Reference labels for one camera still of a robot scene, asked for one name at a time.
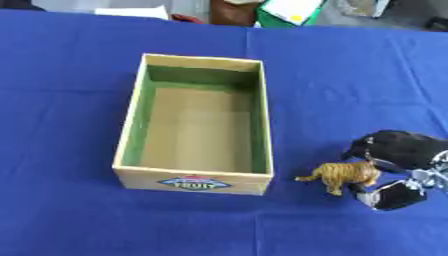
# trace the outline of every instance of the box label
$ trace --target box label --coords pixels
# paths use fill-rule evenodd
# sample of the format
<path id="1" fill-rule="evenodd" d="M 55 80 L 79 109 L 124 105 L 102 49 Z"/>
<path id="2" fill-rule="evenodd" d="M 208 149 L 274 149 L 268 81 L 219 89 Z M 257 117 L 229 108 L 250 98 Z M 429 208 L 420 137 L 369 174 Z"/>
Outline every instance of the box label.
<path id="1" fill-rule="evenodd" d="M 219 180 L 200 176 L 181 176 L 173 179 L 161 180 L 159 181 L 159 183 L 190 191 L 206 191 L 211 189 L 230 187 L 229 184 L 226 184 Z"/>

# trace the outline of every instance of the blue table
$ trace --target blue table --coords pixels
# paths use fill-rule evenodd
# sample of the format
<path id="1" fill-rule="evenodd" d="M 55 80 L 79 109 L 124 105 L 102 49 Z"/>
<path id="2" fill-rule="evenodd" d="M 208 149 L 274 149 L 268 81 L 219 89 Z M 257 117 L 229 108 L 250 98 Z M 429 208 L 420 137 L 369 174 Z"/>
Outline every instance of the blue table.
<path id="1" fill-rule="evenodd" d="M 0 11 L 0 255 L 446 255 L 440 192 L 373 212 L 292 178 L 379 129 L 448 138 L 447 49 L 438 33 Z M 111 162 L 145 52 L 265 62 L 266 196 L 120 186 Z"/>

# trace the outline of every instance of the tiger leg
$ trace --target tiger leg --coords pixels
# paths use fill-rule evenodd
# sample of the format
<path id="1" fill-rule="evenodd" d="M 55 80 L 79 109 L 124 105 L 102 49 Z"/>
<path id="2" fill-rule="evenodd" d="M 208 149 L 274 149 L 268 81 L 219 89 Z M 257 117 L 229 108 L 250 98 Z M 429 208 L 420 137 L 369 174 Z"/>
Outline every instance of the tiger leg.
<path id="1" fill-rule="evenodd" d="M 327 186 L 328 193 L 334 196 L 342 196 L 342 181 L 331 178 L 322 178 L 322 182 Z"/>
<path id="2" fill-rule="evenodd" d="M 376 184 L 376 180 L 380 177 L 380 172 L 376 173 L 373 177 L 370 179 L 364 181 L 362 184 L 366 187 L 373 186 Z"/>

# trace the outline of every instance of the tiger tail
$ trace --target tiger tail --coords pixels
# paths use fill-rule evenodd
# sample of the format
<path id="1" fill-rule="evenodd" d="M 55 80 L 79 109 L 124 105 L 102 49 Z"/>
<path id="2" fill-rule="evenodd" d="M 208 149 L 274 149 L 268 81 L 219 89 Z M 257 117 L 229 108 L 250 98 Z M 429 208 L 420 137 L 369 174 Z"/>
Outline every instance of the tiger tail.
<path id="1" fill-rule="evenodd" d="M 322 166 L 316 168 L 313 170 L 313 173 L 311 174 L 311 176 L 299 176 L 296 177 L 296 181 L 313 181 L 315 179 L 318 179 L 321 174 L 322 174 Z"/>

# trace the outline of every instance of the black object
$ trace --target black object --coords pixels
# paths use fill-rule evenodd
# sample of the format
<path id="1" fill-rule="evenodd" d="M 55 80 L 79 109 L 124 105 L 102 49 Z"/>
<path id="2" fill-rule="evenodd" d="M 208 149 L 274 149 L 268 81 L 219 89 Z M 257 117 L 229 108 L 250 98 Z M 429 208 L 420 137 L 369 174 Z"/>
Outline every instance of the black object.
<path id="1" fill-rule="evenodd" d="M 31 0 L 0 0 L 0 8 L 45 11 L 38 6 L 33 5 Z"/>
<path id="2" fill-rule="evenodd" d="M 382 211 L 404 208 L 427 199 L 426 191 L 411 179 L 386 183 L 372 192 L 366 192 L 359 184 L 350 184 L 348 188 L 355 199 Z"/>
<path id="3" fill-rule="evenodd" d="M 448 150 L 446 140 L 405 131 L 382 130 L 355 140 L 342 159 L 365 159 L 366 152 L 369 152 L 372 158 L 388 161 L 403 169 L 428 170 L 433 167 L 433 158 L 445 150 Z"/>
<path id="4" fill-rule="evenodd" d="M 448 32 L 448 19 L 433 17 L 426 23 L 425 28 L 432 31 Z"/>

